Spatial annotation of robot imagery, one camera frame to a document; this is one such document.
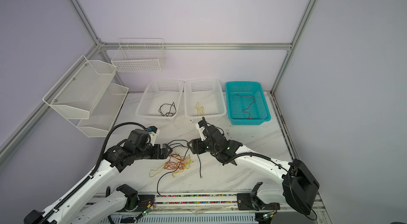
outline white plastic basket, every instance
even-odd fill
[[[182,90],[184,89],[184,82],[175,79],[155,79],[151,80],[147,85],[143,96],[141,97],[140,104],[137,106],[135,114],[143,118],[160,119],[166,121],[173,121],[178,114],[180,106]],[[176,112],[173,116],[162,116],[160,113],[166,114],[167,112],[173,113],[174,102]]]
[[[226,114],[225,99],[218,79],[196,79],[184,85],[185,116],[192,122],[219,120]]]
[[[83,59],[84,64],[50,103],[43,98],[65,119],[89,119],[116,74],[112,64]]]
[[[118,38],[112,64],[118,72],[161,71],[165,50],[161,38]]]
[[[109,84],[89,119],[80,120],[76,127],[88,137],[107,136],[119,114],[128,91],[129,88],[127,87]]]

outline white marble tabletop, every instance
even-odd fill
[[[254,151],[276,158],[279,160],[291,161],[287,146],[281,134],[280,127],[274,115],[270,99],[265,92],[271,121],[264,122],[261,125],[231,125],[227,114],[217,121],[210,121],[211,124],[222,128],[225,131],[226,139],[232,139],[247,145]],[[155,143],[168,143],[175,139],[184,139],[190,141],[199,138],[199,132],[184,115],[184,97],[181,98],[180,106],[177,108],[177,115],[174,122],[141,119],[135,115],[135,110],[140,102],[142,93],[129,93],[116,124],[127,121],[138,122],[146,127],[156,126],[160,130]],[[106,149],[116,145],[119,141],[128,138],[130,131],[136,129],[135,125],[125,125],[116,129],[111,135]],[[175,148],[180,154],[187,150],[183,147]],[[199,176],[199,160],[196,155],[191,154],[193,164],[187,170],[175,174],[175,178],[168,174],[160,180],[160,193],[174,192],[238,192],[251,191],[257,182],[273,181],[262,174],[246,167],[227,164],[222,166],[209,153],[199,155],[201,158],[201,174]],[[150,178],[149,172],[155,170],[166,160],[136,160],[131,166],[126,167],[118,176],[110,180],[99,193],[104,193],[107,186],[116,188],[122,184],[128,184],[141,193],[157,191],[157,181],[164,170],[157,176]]]

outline mesh tray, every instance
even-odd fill
[[[161,71],[165,50],[161,38],[119,38],[112,64],[118,72]]]
[[[271,120],[270,110],[259,83],[228,82],[225,89],[227,111],[231,124],[260,125]]]
[[[65,119],[89,119],[115,74],[112,64],[86,60],[49,105]]]
[[[88,137],[105,137],[112,128],[129,88],[109,84],[89,119],[80,120],[77,128]]]
[[[137,106],[135,114],[144,118],[173,121],[178,114],[183,89],[184,82],[181,80],[151,80],[141,97],[140,104]],[[159,112],[160,107],[163,104],[172,104],[173,102],[177,110],[176,113],[169,117],[162,116]],[[165,114],[169,111],[170,105],[165,105],[161,108],[161,112]]]
[[[226,114],[225,99],[218,79],[189,80],[184,85],[185,116],[192,122],[219,120]]]

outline red wire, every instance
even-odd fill
[[[253,98],[253,102],[252,103],[250,103],[250,105],[249,105],[249,107],[248,108],[246,108],[246,109],[249,109],[250,108],[250,106],[253,104],[253,103],[255,103],[256,102],[256,99],[252,96],[252,95],[239,95],[239,94],[236,94],[237,96],[239,96],[239,97],[252,97]],[[248,120],[253,120],[253,118],[250,118],[250,113],[249,112],[245,112],[245,110],[246,109],[243,109],[242,111],[243,111],[243,113],[246,113],[246,114],[249,114],[249,118],[247,118]]]

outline teal plastic basket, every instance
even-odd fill
[[[266,98],[259,83],[228,82],[225,89],[227,113],[231,124],[260,125],[271,120]]]

